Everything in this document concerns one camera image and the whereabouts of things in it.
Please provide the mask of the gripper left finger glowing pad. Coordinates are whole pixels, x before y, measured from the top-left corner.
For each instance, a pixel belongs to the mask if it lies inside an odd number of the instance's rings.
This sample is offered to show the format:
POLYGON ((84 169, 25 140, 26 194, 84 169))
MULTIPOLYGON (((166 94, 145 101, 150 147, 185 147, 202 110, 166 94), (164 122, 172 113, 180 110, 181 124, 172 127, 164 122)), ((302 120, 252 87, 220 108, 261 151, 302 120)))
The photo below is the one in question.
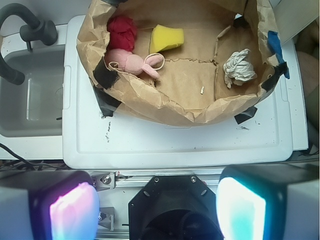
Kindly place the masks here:
POLYGON ((83 170, 0 173, 2 240, 93 240, 100 200, 83 170))

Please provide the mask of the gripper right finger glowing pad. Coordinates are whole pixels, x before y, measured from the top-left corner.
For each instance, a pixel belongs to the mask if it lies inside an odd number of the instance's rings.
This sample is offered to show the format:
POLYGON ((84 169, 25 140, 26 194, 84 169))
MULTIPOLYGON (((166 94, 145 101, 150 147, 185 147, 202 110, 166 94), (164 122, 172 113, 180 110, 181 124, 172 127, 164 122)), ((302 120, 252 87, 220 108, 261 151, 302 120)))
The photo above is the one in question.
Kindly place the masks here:
POLYGON ((216 212, 227 240, 318 240, 320 166, 228 165, 217 186, 216 212))

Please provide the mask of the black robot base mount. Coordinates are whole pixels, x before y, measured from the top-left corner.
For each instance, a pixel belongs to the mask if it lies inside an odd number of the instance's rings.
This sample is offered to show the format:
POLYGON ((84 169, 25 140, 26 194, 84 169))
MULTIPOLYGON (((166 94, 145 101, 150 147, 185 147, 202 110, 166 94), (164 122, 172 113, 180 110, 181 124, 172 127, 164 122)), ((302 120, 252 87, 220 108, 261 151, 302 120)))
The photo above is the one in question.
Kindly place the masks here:
POLYGON ((128 203, 131 240, 222 240, 216 194, 195 175, 154 176, 128 203))

